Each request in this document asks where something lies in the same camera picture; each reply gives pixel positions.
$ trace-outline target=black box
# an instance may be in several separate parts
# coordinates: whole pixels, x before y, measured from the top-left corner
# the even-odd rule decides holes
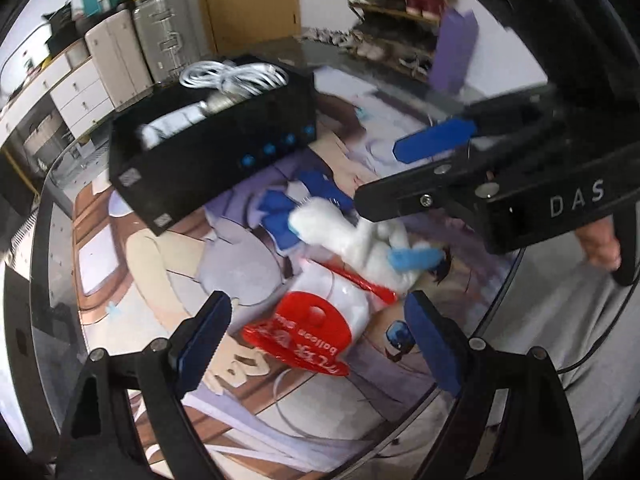
[[[208,117],[151,150],[144,150],[138,139],[140,125],[206,100],[212,90],[176,83],[137,102],[113,121],[110,181],[156,235],[316,140],[313,72],[251,56],[234,61],[275,64],[287,72],[289,83]]]

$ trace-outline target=red label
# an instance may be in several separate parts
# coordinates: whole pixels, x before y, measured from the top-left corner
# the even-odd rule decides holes
[[[351,330],[327,300],[309,292],[289,292],[273,317],[247,325],[244,339],[290,366],[335,376],[349,374],[337,360],[351,344]]]

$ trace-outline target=white cable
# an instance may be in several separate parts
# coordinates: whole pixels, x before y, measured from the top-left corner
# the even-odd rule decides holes
[[[180,83],[187,88],[213,88],[224,94],[260,95],[287,84],[287,73],[272,64],[200,61],[185,68]]]

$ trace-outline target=white plush toy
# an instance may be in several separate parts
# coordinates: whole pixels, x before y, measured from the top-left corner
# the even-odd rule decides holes
[[[314,197],[290,213],[289,228],[304,243],[321,245],[340,256],[368,282],[399,294],[407,293],[422,273],[397,272],[389,263],[391,249],[410,248],[404,224],[398,220],[373,223],[360,218],[354,227],[333,203]],[[421,241],[412,248],[429,247]]]

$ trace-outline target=anime character eye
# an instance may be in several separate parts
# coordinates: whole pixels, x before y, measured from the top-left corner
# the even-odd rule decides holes
[[[404,321],[394,321],[386,329],[385,336],[389,344],[400,352],[400,357],[407,355],[415,346],[414,336]]]
[[[449,275],[449,273],[451,272],[451,263],[453,261],[453,257],[451,256],[451,247],[447,246],[442,250],[445,254],[444,259],[438,264],[435,269],[429,271],[435,278],[437,285],[443,282],[443,280]]]

